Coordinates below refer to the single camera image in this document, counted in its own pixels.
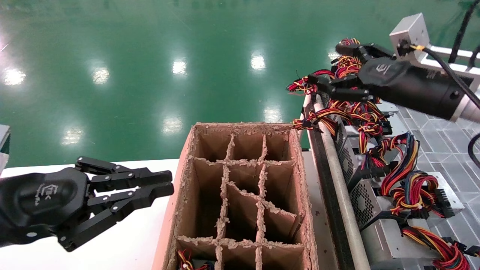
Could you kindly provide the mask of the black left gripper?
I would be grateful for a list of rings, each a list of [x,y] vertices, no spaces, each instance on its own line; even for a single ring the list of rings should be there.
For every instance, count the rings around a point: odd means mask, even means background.
[[[85,156],[75,169],[2,178],[1,247],[54,236],[72,252],[133,211],[173,195],[172,180],[168,170],[130,169]],[[97,192],[139,188],[91,198],[91,186]]]

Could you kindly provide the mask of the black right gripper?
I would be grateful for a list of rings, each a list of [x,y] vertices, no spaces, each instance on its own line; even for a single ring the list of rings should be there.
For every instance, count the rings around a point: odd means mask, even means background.
[[[358,76],[331,80],[326,75],[308,75],[308,82],[330,99],[364,102],[371,93],[384,101],[437,118],[473,121],[474,104],[451,77],[407,61],[396,61],[395,53],[375,43],[339,43],[335,50],[340,55],[356,57],[364,65]]]

